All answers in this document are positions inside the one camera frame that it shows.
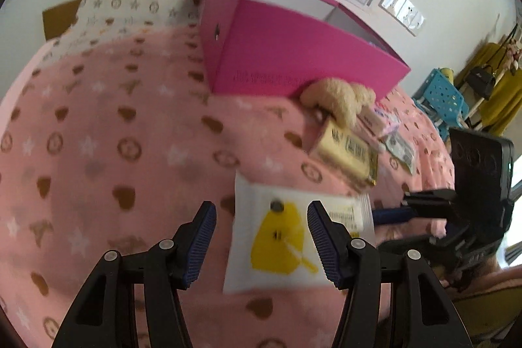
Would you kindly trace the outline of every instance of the silver screw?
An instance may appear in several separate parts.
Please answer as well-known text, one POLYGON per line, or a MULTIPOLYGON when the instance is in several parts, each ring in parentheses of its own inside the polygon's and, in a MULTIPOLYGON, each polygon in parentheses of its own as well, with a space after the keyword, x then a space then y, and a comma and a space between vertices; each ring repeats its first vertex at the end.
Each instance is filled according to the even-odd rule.
POLYGON ((410 257, 412 260, 419 260, 421 259, 421 253, 417 251, 417 249, 410 249, 408 251, 408 257, 410 257))
POLYGON ((171 249, 174 246, 172 239, 164 239, 160 242, 161 249, 171 249))
POLYGON ((352 239, 351 245, 355 249, 363 249, 366 246, 366 243, 362 239, 352 239))
POLYGON ((114 261, 116 258, 118 258, 118 253, 116 251, 109 251, 106 252, 103 257, 105 261, 114 261))

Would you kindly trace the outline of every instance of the blue plastic chair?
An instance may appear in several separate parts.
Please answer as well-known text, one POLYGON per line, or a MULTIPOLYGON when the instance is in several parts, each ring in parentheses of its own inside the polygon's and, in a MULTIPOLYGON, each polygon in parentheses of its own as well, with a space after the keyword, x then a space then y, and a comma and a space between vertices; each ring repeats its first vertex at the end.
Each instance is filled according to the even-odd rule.
POLYGON ((430 73, 422 96, 413 101, 417 108, 430 117, 442 140, 448 138, 450 127, 464 128, 462 122, 469 114, 469 106, 462 94, 439 70, 430 73))

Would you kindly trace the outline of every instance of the electrical outlet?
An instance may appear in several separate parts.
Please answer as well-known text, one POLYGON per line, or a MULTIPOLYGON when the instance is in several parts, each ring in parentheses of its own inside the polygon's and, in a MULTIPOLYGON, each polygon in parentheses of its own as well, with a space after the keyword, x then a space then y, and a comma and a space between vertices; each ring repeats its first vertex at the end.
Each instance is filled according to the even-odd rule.
POLYGON ((410 0, 382 0, 380 3, 388 14, 417 36, 426 19, 410 0))

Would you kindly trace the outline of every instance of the black handbag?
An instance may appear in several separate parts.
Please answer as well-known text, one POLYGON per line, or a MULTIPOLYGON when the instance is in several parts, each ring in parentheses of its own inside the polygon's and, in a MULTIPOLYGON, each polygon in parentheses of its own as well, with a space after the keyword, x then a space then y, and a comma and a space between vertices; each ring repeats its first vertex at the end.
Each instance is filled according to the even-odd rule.
POLYGON ((473 67, 466 77, 466 83, 468 83, 474 92, 481 98, 490 100, 493 89, 495 88, 493 67, 490 65, 484 67, 473 67))

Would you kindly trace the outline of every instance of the pink cloth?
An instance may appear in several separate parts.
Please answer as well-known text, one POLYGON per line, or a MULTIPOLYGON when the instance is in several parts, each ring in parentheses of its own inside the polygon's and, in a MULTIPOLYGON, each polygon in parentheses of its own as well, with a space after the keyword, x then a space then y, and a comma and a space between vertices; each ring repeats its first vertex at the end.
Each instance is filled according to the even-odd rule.
MULTIPOLYGON (((402 91, 384 102, 420 158, 410 176, 380 156, 377 207, 397 205, 405 190, 451 186, 453 166, 427 117, 402 91)), ((211 200, 217 228, 199 280, 181 293, 194 346, 330 347, 345 300, 335 288, 222 294, 236 169, 264 184, 351 193, 302 151, 318 130, 289 99, 212 96, 196 28, 95 45, 35 70, 0 149, 0 304, 15 329, 29 347, 49 348, 104 252, 145 251, 211 200)))

